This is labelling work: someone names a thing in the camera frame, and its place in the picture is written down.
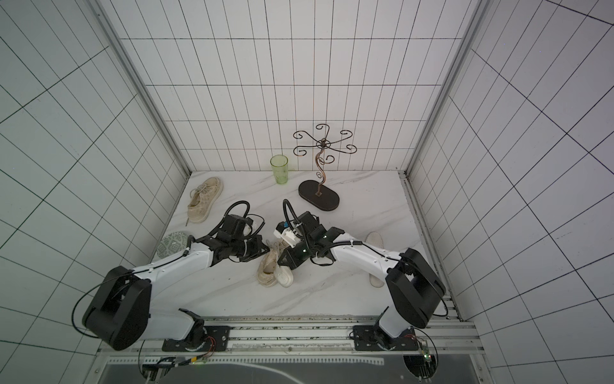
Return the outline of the beige lace-up shoe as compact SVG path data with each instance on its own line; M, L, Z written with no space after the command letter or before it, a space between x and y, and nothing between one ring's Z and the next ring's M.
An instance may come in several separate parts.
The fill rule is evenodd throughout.
M191 190L190 203L187 206L186 225L204 222L222 191L223 182L219 177L208 178L198 187Z

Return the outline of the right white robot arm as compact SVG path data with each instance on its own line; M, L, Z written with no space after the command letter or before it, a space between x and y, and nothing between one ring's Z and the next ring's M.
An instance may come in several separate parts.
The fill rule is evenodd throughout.
M370 332L370 343L382 350L393 350L411 328L423 330L437 315L445 285L419 251L387 251L340 228L326 229L308 211L296 215L287 199L282 202L282 211L284 220L274 232L287 244L273 272L279 284L292 285L293 270L306 261L317 267L348 264L384 283L393 305L381 313Z

